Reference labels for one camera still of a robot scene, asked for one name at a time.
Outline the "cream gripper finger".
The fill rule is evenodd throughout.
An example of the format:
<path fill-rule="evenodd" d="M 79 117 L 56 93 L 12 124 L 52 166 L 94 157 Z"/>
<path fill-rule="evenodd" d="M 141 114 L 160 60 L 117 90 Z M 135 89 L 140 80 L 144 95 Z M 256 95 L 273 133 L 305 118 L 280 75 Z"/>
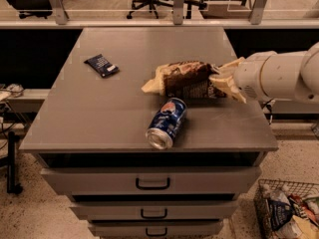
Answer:
<path fill-rule="evenodd" d="M 219 78 L 217 75 L 210 75 L 209 80 L 212 82 L 215 88 L 224 92 L 230 98 L 233 98 L 243 104 L 246 103 L 246 98 L 243 96 L 239 88 L 236 86 L 233 76 Z"/>
<path fill-rule="evenodd" d="M 234 70 L 239 66 L 239 64 L 242 63 L 244 60 L 244 57 L 240 57 L 232 62 L 223 64 L 222 66 L 218 67 L 217 70 L 221 75 L 232 74 Z"/>

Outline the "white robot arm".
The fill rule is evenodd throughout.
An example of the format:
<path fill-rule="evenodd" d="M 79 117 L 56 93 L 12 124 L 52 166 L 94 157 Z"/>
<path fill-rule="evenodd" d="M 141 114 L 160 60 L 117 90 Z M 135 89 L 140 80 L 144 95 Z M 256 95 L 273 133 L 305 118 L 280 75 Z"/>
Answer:
<path fill-rule="evenodd" d="M 241 103 L 319 103 L 319 43 L 307 51 L 254 53 L 214 70 L 209 76 L 212 85 Z"/>

